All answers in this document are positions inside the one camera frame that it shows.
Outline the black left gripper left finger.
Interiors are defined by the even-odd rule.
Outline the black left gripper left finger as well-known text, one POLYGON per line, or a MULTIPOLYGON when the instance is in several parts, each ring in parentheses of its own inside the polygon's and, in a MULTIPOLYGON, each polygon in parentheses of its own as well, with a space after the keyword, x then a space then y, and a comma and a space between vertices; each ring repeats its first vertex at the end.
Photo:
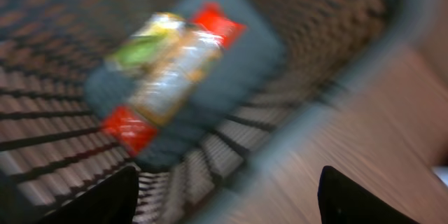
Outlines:
POLYGON ((131 224, 138 195, 138 173, 126 167, 38 224, 131 224))

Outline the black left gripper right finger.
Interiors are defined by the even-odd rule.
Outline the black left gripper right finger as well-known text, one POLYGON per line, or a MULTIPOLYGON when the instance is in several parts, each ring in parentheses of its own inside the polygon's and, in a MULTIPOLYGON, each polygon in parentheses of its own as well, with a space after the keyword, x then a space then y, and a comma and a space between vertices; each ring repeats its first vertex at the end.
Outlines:
POLYGON ((332 166, 324 166, 318 185, 322 224, 417 224, 332 166))

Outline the orange spaghetti packet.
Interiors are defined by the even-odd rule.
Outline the orange spaghetti packet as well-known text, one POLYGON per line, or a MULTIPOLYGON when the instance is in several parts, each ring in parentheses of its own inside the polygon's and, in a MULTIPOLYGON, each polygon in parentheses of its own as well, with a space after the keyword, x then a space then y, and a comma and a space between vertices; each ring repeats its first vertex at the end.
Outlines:
POLYGON ((104 121, 104 131, 117 138, 132 156, 158 135, 223 52, 246 30, 245 24, 230 19, 213 2, 204 3, 185 22, 182 37, 164 50, 151 68, 130 76, 136 80, 135 90, 104 121))

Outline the green tea snack packet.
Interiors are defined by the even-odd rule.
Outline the green tea snack packet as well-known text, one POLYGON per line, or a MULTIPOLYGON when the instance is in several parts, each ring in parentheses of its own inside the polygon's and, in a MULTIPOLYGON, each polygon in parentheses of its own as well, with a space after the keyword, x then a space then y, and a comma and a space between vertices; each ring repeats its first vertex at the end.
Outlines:
POLYGON ((139 76, 151 68, 162 52, 183 35, 186 21, 173 13, 153 14, 145 24, 107 58, 112 69, 139 76))

